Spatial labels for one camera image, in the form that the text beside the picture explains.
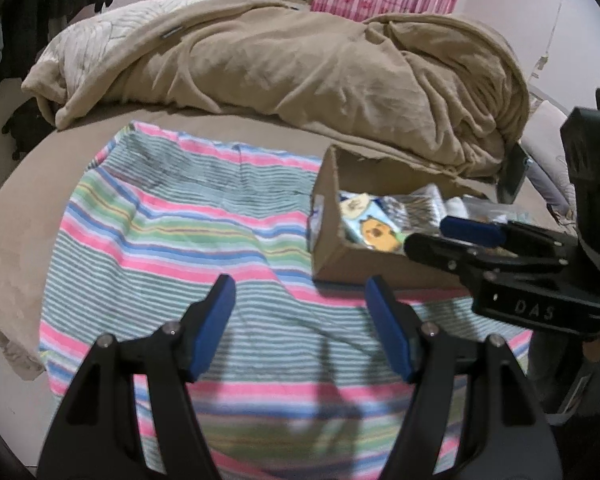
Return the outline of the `frosted zip bag with snacks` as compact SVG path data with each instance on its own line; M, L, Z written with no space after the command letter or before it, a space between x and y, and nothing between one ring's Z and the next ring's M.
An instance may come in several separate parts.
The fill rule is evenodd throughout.
M464 195L462 202L467 210L468 218L481 222L506 223L516 221L522 223L531 223L530 214L515 205L506 205L490 202L484 198L478 198L472 195Z

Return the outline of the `white cloth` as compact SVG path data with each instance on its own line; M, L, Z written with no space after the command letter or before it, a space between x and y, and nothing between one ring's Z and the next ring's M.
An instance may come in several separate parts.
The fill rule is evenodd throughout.
M460 196L455 196L444 202L446 214L451 217L468 219L469 214Z

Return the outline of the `white dotted packet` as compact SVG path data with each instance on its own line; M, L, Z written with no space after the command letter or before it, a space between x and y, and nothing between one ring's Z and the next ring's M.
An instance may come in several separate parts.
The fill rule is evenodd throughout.
M439 188L427 184L406 195L382 196L380 208L401 232L437 232L446 216Z

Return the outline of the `cartoon capybara packet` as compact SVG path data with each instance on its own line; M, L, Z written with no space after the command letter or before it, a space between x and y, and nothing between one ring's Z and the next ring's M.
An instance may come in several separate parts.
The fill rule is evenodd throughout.
M350 242L376 252L404 252L406 234L380 208L377 197L341 192L339 198L341 223Z

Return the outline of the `cardboard box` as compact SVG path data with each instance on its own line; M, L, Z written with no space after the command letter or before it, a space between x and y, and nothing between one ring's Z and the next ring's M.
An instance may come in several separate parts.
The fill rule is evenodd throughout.
M377 203L379 197L411 194L427 184L437 185L446 200L484 196L446 174L330 146L311 196L313 277L320 282L362 285L380 275L395 288L459 288L456 276L404 255L404 234Z

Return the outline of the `grey sofa cushion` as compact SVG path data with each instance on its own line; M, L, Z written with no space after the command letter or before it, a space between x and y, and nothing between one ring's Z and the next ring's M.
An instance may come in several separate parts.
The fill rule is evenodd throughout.
M565 113L550 101L540 101L524 127L521 145L546 173L572 210L576 210L576 192L570 182L560 128Z

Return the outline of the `striped colourful towel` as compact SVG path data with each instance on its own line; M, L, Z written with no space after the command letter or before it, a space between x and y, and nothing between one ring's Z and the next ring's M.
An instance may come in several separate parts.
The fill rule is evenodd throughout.
M131 122L62 214L40 356L62 398L102 334L152 334L226 274L236 304L188 392L227 479L375 479L413 389L391 370L362 285L317 281L309 244L321 162ZM463 289L395 288L421 318L525 363L531 335L475 315Z

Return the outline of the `beige fleece blanket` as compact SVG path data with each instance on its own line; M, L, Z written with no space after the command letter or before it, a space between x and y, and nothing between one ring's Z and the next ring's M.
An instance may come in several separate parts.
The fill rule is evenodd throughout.
M283 0L208 0L132 32L64 105L68 128L103 102L256 113L465 178L498 174L520 140L529 92L513 49L449 14L356 22Z

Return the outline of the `white quilted duvet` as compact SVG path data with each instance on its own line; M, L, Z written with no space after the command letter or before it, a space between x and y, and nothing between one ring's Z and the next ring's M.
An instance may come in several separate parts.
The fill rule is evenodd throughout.
M50 40L22 82L31 96L64 105L106 56L156 18L208 0L143 0L76 22Z

